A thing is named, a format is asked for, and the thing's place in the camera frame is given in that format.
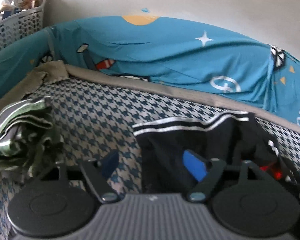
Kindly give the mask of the houndstooth blue white blanket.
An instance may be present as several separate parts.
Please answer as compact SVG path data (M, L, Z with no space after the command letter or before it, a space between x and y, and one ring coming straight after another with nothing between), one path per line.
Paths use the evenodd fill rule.
M102 73L67 66L67 79L45 82L38 70L7 96L0 107L28 95L51 96L52 114L65 140L63 157L74 164L81 157L102 157L119 151L119 167L110 183L119 193L128 194L128 205L137 207L132 218L111 209L100 229L88 226L72 239L236 239L234 233L218 226L203 212L202 231L191 230L192 222L175 213L180 197L167 203L145 200L138 203L141 190L141 154L132 133L132 124L168 116L207 120L225 109L253 112L258 122L277 137L280 150L300 170L300 126L264 110L221 96L144 81L110 77Z

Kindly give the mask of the blue cartoon print bedsheet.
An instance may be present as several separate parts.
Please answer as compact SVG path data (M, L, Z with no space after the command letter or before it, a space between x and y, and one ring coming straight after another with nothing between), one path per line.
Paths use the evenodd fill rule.
M0 98L46 56L110 76L218 94L300 126L300 61L214 25L106 16L47 27L0 51Z

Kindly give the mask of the black t-shirt white stripes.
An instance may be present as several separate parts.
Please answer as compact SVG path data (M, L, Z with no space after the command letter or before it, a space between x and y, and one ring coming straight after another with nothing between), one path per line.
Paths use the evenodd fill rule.
M254 113L224 111L207 121L173 116L135 124L133 134L141 150L143 193L186 194L194 188L201 178L186 168L185 151L235 166L250 160L276 180L300 183L299 171Z

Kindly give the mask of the white perforated laundry basket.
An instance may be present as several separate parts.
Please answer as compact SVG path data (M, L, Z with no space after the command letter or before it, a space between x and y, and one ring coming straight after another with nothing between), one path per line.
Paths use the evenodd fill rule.
M0 51L43 28L45 3L0 20Z

